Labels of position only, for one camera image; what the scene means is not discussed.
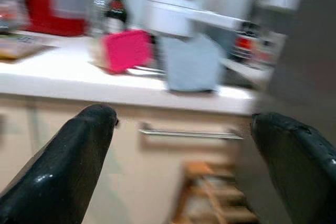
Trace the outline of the wooden slatted rack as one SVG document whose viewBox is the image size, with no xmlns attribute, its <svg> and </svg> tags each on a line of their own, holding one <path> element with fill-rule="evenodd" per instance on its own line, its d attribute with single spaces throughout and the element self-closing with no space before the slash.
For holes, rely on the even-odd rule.
<svg viewBox="0 0 336 224">
<path fill-rule="evenodd" d="M 186 161 L 183 182 L 169 224 L 260 224 L 238 188 L 233 162 Z M 193 198 L 207 199 L 212 212 L 188 215 Z"/>
</svg>

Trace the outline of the beige cabinet with drawer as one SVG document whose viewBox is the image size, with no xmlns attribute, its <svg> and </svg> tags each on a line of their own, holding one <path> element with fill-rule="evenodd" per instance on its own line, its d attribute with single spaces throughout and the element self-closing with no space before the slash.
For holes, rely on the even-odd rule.
<svg viewBox="0 0 336 224">
<path fill-rule="evenodd" d="M 0 61 L 0 192 L 61 127 L 93 104 L 119 119 L 83 224 L 163 224 L 187 160 L 235 159 L 237 140 L 155 131 L 242 131 L 254 90 L 169 91 L 160 79 L 110 75 L 90 63 L 91 39 L 62 38 L 16 63 Z"/>
</svg>

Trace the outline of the red kitchen appliance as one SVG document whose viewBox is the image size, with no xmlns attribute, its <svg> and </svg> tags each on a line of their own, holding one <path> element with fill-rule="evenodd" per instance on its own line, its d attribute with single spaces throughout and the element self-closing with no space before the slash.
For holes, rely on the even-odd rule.
<svg viewBox="0 0 336 224">
<path fill-rule="evenodd" d="M 81 36 L 86 28 L 88 0 L 26 0 L 28 31 L 59 36 Z"/>
</svg>

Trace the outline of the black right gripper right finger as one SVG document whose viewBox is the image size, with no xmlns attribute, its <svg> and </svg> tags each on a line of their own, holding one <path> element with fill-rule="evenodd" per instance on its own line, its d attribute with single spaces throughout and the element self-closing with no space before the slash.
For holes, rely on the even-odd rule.
<svg viewBox="0 0 336 224">
<path fill-rule="evenodd" d="M 336 224 L 336 148 L 275 112 L 254 114 L 251 135 L 292 224 Z"/>
</svg>

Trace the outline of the light blue box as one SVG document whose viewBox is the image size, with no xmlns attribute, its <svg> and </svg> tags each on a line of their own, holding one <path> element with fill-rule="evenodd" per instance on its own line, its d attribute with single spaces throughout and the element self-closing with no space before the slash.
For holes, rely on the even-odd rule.
<svg viewBox="0 0 336 224">
<path fill-rule="evenodd" d="M 215 91 L 222 78 L 225 50 L 206 34 L 191 38 L 160 37 L 167 86 L 178 92 Z"/>
</svg>

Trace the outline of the pink lidded food container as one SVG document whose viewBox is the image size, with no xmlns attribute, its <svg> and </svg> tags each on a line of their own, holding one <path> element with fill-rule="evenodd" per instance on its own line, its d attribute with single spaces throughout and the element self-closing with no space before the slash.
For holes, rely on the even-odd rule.
<svg viewBox="0 0 336 224">
<path fill-rule="evenodd" d="M 92 42 L 90 52 L 92 63 L 111 74 L 143 66 L 153 58 L 151 37 L 139 29 L 104 35 Z"/>
</svg>

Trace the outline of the white kitchen appliance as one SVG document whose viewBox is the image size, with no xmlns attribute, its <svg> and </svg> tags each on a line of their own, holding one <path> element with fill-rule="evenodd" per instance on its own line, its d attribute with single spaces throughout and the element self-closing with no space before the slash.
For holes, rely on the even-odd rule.
<svg viewBox="0 0 336 224">
<path fill-rule="evenodd" d="M 237 30 L 249 0 L 146 0 L 146 27 L 154 33 L 193 37 L 201 25 Z"/>
</svg>

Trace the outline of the silver steel fridge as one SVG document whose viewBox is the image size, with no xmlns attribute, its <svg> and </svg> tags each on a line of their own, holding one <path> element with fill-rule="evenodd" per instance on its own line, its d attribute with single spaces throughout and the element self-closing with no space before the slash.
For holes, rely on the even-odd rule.
<svg viewBox="0 0 336 224">
<path fill-rule="evenodd" d="M 237 182 L 260 224 L 292 224 L 251 135 L 253 115 L 309 125 L 336 148 L 336 0 L 301 0 L 270 81 L 244 133 Z"/>
</svg>

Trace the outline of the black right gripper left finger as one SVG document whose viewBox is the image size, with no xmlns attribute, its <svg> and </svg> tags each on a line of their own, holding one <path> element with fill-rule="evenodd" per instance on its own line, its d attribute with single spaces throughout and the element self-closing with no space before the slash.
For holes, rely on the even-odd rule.
<svg viewBox="0 0 336 224">
<path fill-rule="evenodd" d="M 104 104 L 68 120 L 0 192 L 0 224 L 81 224 L 117 123 Z"/>
</svg>

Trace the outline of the flat beige board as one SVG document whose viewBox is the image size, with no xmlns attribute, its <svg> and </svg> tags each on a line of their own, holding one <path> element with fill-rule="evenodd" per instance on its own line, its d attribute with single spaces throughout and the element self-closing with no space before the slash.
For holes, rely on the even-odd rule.
<svg viewBox="0 0 336 224">
<path fill-rule="evenodd" d="M 32 35 L 0 35 L 0 61 L 15 61 L 29 57 L 48 47 L 52 47 L 51 38 Z"/>
</svg>

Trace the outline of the dark bottle red label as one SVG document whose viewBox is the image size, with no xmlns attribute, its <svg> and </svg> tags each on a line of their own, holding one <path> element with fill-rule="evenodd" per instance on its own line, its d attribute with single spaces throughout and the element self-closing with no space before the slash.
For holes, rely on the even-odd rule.
<svg viewBox="0 0 336 224">
<path fill-rule="evenodd" d="M 123 0 L 111 0 L 105 13 L 105 30 L 108 34 L 126 30 L 127 12 Z"/>
<path fill-rule="evenodd" d="M 239 30 L 236 32 L 236 39 L 232 50 L 232 55 L 235 58 L 239 58 L 239 61 L 250 59 L 253 55 L 252 46 L 259 40 L 260 26 L 244 21 L 242 22 Z"/>
</svg>

